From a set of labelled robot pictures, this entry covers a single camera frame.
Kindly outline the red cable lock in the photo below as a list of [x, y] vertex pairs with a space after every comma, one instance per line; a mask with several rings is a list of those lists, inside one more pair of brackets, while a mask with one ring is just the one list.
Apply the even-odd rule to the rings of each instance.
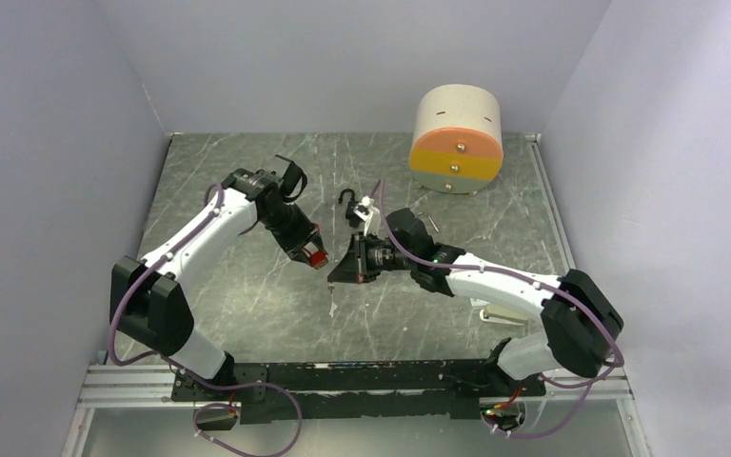
[[322, 268], [328, 263], [327, 254], [323, 250], [307, 252], [306, 254], [307, 254], [309, 265], [315, 269]]

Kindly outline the black padlock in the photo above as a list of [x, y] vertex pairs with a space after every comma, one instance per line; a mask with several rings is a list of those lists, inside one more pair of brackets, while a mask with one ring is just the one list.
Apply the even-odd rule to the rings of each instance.
[[357, 229], [365, 220], [362, 214], [367, 212], [367, 207], [362, 204], [361, 200], [356, 198], [354, 189], [343, 189], [339, 194], [338, 204], [346, 204], [344, 217], [352, 229]]

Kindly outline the brass padlock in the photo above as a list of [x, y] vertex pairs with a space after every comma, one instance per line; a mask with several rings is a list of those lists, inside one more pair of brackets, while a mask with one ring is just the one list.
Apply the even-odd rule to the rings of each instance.
[[428, 224], [433, 228], [433, 230], [435, 232], [439, 232], [440, 231], [440, 229], [439, 229], [437, 223], [435, 222], [435, 220], [433, 219], [433, 217], [430, 214], [428, 214], [427, 212], [425, 212], [425, 211], [418, 211], [417, 212], [417, 216], [420, 217], [420, 218], [422, 218], [422, 219], [425, 219], [428, 222]]

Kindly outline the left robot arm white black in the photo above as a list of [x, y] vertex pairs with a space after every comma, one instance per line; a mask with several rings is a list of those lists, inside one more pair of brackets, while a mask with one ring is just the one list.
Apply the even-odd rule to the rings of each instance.
[[211, 185], [202, 209], [175, 235], [140, 259], [121, 258], [111, 270], [108, 357], [120, 358], [115, 338], [123, 333], [146, 347], [142, 358], [159, 355], [196, 378], [211, 400], [226, 398], [237, 383], [235, 360], [196, 327], [187, 291], [238, 238], [263, 226], [286, 256], [311, 268], [328, 254], [319, 226], [296, 201], [308, 177], [294, 161], [277, 155], [276, 169], [236, 169]]

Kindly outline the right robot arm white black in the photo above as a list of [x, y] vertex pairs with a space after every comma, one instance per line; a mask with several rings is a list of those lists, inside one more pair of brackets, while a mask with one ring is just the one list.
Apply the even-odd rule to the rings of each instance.
[[497, 305], [532, 321], [540, 331], [496, 349], [484, 373], [488, 388], [506, 395], [522, 379], [563, 368], [585, 379], [622, 364], [617, 346], [624, 321], [586, 272], [531, 273], [487, 262], [463, 248], [437, 242], [411, 210], [391, 212], [381, 238], [354, 233], [330, 283], [364, 285], [384, 271], [406, 271], [423, 290]]

